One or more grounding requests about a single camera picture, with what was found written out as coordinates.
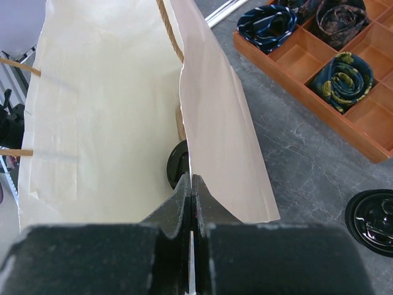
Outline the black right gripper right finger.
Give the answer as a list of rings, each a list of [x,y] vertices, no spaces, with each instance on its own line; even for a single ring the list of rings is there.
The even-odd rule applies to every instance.
[[[192,178],[199,294],[372,294],[349,235],[308,223],[239,222]]]

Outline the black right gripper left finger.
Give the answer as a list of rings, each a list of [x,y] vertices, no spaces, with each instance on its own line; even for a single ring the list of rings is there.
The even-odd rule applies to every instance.
[[[143,222],[39,224],[11,245],[2,294],[185,294],[190,177]]]

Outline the black cup lid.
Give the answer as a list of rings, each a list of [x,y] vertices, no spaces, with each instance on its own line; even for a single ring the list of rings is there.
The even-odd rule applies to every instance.
[[[169,185],[174,189],[181,176],[189,171],[189,152],[187,140],[181,141],[172,150],[166,164],[166,175]]]

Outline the kraft paper bag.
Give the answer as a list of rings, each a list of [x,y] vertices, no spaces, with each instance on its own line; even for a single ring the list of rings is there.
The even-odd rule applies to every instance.
[[[193,1],[47,1],[18,178],[21,228],[134,223],[170,152],[245,223],[279,219],[240,79]]]

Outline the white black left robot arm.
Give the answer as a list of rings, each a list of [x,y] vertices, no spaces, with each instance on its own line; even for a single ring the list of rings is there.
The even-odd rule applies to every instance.
[[[21,149],[25,131],[23,104],[11,107],[12,90],[4,92],[4,103],[1,105],[1,146],[9,149]]]

